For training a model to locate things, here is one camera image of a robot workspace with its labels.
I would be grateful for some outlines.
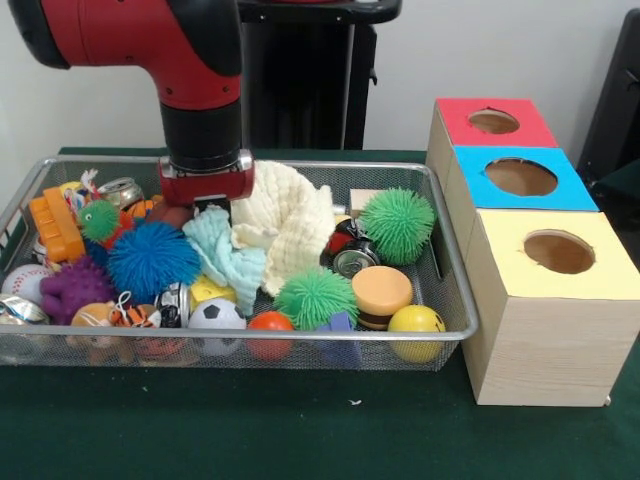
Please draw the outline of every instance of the shape sorter box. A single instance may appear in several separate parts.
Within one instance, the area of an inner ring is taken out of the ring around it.
[[[445,200],[466,257],[476,208],[597,212],[560,148],[455,147]]]
[[[446,191],[456,146],[558,147],[531,100],[438,98],[433,109],[427,166]]]
[[[478,404],[605,404],[640,330],[640,274],[603,213],[480,209],[467,271]]]

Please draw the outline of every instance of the round hole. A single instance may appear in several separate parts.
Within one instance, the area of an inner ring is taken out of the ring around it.
[[[543,267],[571,275],[586,272],[596,260],[587,243],[562,230],[532,233],[524,242],[524,251]]]
[[[551,170],[522,158],[496,160],[487,165],[485,173],[500,190],[521,197],[549,195],[558,186]]]
[[[520,128],[520,122],[515,117],[501,110],[485,108],[479,110],[469,117],[471,125],[478,130],[493,135],[504,135],[505,133],[513,133]]]

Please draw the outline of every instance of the white wall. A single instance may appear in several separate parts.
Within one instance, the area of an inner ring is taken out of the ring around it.
[[[632,0],[404,0],[377,27],[379,84],[365,148],[424,149],[437,96],[530,97],[572,160]],[[39,65],[0,0],[0,205],[61,146],[162,145],[155,90],[138,69]]]
[[[633,0],[405,0],[380,25],[366,148],[425,149],[438,96],[526,97],[578,161]]]

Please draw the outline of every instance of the red box top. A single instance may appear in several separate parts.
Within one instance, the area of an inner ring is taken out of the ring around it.
[[[558,147],[531,100],[438,98],[436,102],[454,146]]]

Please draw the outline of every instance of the metal basket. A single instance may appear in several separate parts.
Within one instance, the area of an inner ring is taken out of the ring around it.
[[[161,193],[156,162],[152,157],[105,156],[59,156],[41,161],[0,217],[2,280],[11,269],[34,263],[32,248],[37,232],[28,204],[34,196],[41,195],[43,189],[77,180],[86,169],[95,168],[99,170],[98,185],[126,175],[135,178],[150,197]],[[445,322],[446,332],[327,333],[0,325],[0,363],[430,371],[442,368],[458,343],[475,332],[478,319],[444,198],[431,170],[423,165],[400,163],[283,163],[296,168],[316,187],[330,185],[336,204],[348,205],[352,188],[389,187],[411,189],[432,202],[438,222],[431,242],[418,262],[403,270],[413,283],[414,303],[435,309]],[[272,300],[259,292],[256,314],[269,310],[271,304]],[[100,338],[108,339],[111,346],[103,350],[92,347]],[[255,348],[251,347],[255,347],[256,342],[263,353],[277,353],[289,347],[291,350],[282,359],[266,361],[252,354]],[[428,363],[411,363],[396,355],[398,348],[405,353],[411,349],[440,350]]]

